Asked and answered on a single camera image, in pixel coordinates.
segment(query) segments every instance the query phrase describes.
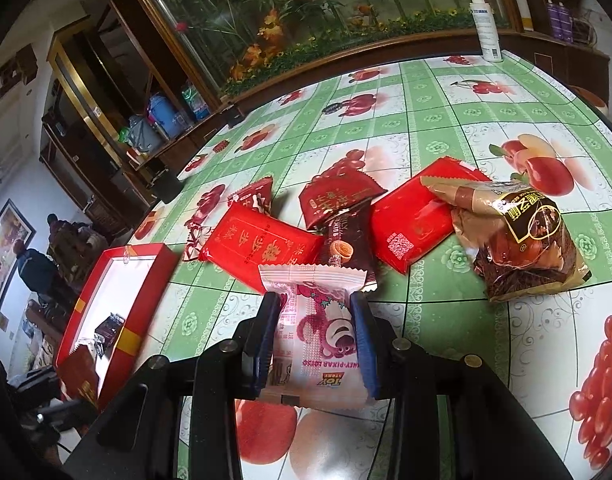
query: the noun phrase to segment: blue jacket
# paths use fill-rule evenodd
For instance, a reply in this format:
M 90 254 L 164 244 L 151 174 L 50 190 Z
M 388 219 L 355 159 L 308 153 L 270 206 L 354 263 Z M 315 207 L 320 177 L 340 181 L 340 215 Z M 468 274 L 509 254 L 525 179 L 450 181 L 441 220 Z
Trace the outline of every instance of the blue jacket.
M 48 294 L 57 266 L 45 254 L 26 249 L 17 257 L 17 272 L 30 291 Z

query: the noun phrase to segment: glass partition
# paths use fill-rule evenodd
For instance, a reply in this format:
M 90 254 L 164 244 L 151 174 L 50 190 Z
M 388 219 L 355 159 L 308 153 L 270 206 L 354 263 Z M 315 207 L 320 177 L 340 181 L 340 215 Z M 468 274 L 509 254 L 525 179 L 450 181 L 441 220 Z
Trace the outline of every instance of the glass partition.
M 470 0 L 154 0 L 205 79 L 235 95 L 353 46 L 473 27 Z M 504 24 L 500 0 L 487 0 Z

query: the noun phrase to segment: painting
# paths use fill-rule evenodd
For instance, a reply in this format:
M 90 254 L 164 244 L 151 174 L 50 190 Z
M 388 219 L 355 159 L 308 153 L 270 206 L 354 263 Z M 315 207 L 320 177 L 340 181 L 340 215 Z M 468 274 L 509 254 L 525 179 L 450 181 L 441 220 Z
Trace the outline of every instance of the painting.
M 0 308 L 6 290 L 16 268 L 13 242 L 20 238 L 26 244 L 32 240 L 35 230 L 21 215 L 11 200 L 0 212 Z

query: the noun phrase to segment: dark brown snack wrapper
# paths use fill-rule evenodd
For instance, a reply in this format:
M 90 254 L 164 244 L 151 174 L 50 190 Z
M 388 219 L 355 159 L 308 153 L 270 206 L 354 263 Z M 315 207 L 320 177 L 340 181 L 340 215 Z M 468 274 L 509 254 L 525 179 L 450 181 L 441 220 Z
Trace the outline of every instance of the dark brown snack wrapper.
M 553 200 L 521 182 L 422 177 L 455 206 L 455 234 L 490 301 L 558 294 L 582 285 L 588 266 Z
M 365 270 L 364 292 L 377 289 L 370 224 L 369 200 L 329 218 L 323 230 L 326 239 L 317 257 L 318 264 Z

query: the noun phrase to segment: blue gripper pad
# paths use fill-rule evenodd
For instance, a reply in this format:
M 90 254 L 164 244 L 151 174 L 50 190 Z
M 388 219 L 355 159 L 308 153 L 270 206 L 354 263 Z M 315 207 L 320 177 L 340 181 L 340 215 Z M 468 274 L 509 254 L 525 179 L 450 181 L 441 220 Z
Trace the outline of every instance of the blue gripper pad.
M 264 294 L 242 352 L 242 372 L 255 393 L 266 386 L 273 356 L 273 339 L 281 311 L 281 301 L 274 292 Z
M 363 292 L 354 292 L 350 296 L 350 313 L 353 316 L 355 340 L 357 344 L 357 361 L 362 373 L 364 386 L 371 397 L 378 397 L 381 381 L 378 373 L 378 342 L 380 334 L 372 316 L 366 296 Z

